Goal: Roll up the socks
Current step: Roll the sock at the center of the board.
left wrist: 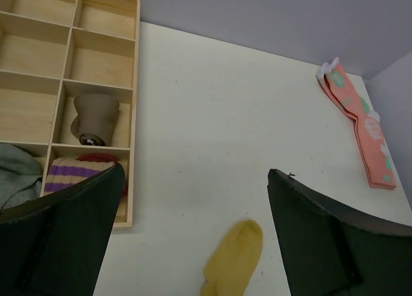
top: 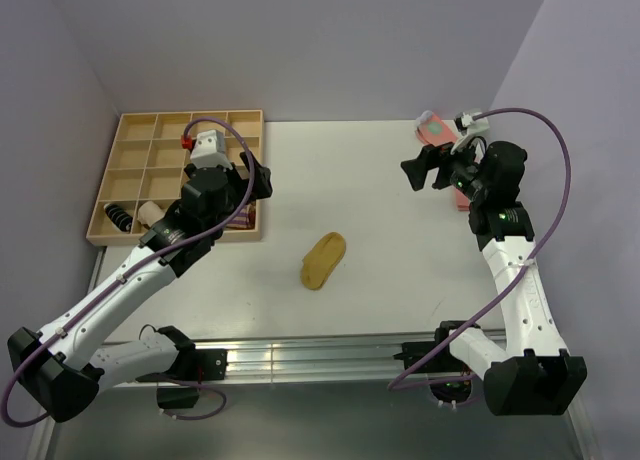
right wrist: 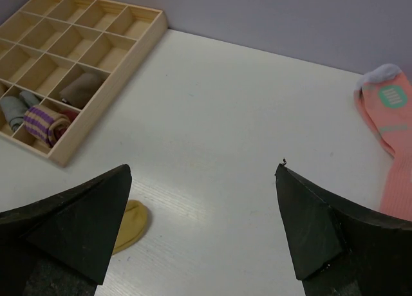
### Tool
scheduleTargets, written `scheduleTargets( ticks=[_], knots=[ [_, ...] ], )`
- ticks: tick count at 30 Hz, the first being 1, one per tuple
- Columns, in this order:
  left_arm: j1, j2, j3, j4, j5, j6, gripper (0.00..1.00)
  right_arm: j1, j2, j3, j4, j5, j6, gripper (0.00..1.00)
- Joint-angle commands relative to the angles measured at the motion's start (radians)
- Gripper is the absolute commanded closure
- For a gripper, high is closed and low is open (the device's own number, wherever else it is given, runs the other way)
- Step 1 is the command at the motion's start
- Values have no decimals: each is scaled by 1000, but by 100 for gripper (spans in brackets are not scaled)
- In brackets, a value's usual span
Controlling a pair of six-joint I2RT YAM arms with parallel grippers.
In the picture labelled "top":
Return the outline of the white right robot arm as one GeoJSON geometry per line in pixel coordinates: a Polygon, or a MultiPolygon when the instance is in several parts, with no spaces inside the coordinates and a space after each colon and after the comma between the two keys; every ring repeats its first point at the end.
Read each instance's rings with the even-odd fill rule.
{"type": "Polygon", "coordinates": [[[404,373],[461,364],[481,380],[496,416],[562,415],[587,378],[584,358],[570,354],[552,317],[535,259],[539,245],[518,200],[526,160],[524,149],[498,141],[482,158],[452,143],[425,145],[401,164],[413,190],[435,170],[434,189],[453,187],[469,200],[469,226],[493,277],[506,333],[500,347],[476,317],[444,321],[431,350],[404,373]]]}

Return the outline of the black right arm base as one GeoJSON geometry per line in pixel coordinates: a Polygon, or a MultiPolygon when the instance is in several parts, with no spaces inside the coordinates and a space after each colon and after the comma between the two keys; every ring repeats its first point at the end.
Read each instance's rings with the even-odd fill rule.
{"type": "MultiPolygon", "coordinates": [[[[411,367],[423,356],[430,353],[438,344],[445,340],[449,333],[456,330],[463,321],[443,321],[435,330],[434,337],[430,341],[404,342],[399,353],[393,355],[393,359],[401,361],[405,369],[411,367]]],[[[452,374],[453,376],[470,376],[470,368],[461,360],[456,359],[445,347],[437,353],[433,359],[417,370],[423,374],[452,374]]],[[[472,396],[473,381],[446,381],[429,386],[430,393],[439,407],[457,408],[467,403],[472,396]]]]}

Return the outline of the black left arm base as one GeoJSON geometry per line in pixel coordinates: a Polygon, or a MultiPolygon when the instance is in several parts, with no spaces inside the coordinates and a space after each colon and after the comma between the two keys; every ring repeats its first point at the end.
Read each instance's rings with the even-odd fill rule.
{"type": "MultiPolygon", "coordinates": [[[[181,382],[203,384],[205,381],[223,380],[228,365],[228,351],[223,348],[198,349],[195,343],[174,326],[156,328],[145,324],[139,333],[139,340],[149,339],[151,333],[167,336],[176,345],[179,355],[165,372],[147,374],[136,379],[140,383],[166,382],[167,378],[181,382]]],[[[179,388],[157,387],[156,401],[159,408],[174,412],[191,409],[205,394],[193,386],[179,388]]]]}

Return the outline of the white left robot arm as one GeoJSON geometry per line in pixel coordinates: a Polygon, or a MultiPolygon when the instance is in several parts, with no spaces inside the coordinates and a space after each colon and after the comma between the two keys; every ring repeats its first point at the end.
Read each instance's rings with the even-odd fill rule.
{"type": "Polygon", "coordinates": [[[195,366],[195,345],[173,326],[106,348],[106,338],[156,292],[210,252],[224,226],[244,206],[270,197],[271,171],[252,154],[235,167],[185,168],[179,199],[140,238],[121,266],[84,299],[37,331],[21,327],[8,339],[13,376],[62,423],[84,411],[103,391],[145,375],[183,379],[195,366]]]}

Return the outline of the yellow sock pair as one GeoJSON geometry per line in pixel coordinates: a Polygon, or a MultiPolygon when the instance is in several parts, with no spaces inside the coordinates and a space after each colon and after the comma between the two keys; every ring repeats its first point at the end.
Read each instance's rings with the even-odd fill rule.
{"type": "Polygon", "coordinates": [[[324,235],[304,256],[300,281],[309,290],[321,289],[344,257],[346,241],[337,232],[324,235]]]}

